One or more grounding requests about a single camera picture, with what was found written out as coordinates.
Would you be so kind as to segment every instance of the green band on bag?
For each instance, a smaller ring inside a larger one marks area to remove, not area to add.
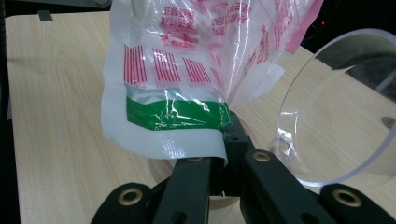
[[[158,101],[141,104],[126,97],[128,121],[150,130],[218,129],[231,124],[226,103]]]

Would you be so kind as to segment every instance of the transparent plastic bag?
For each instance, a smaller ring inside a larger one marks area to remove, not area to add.
[[[150,158],[226,158],[235,106],[271,89],[314,1],[114,0],[105,135]]]

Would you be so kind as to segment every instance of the transparent cup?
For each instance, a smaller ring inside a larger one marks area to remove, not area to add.
[[[362,29],[320,49],[292,82],[269,148],[308,187],[365,189],[396,175],[396,37]]]

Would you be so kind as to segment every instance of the wooden table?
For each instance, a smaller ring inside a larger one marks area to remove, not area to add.
[[[139,182],[153,187],[149,160],[102,135],[102,71],[107,12],[7,18],[7,53],[22,223],[88,223],[109,192]],[[287,88],[310,58],[299,49],[270,93],[234,111],[257,148],[276,132]],[[396,181],[364,191],[396,217]],[[239,207],[223,223],[243,223]]]

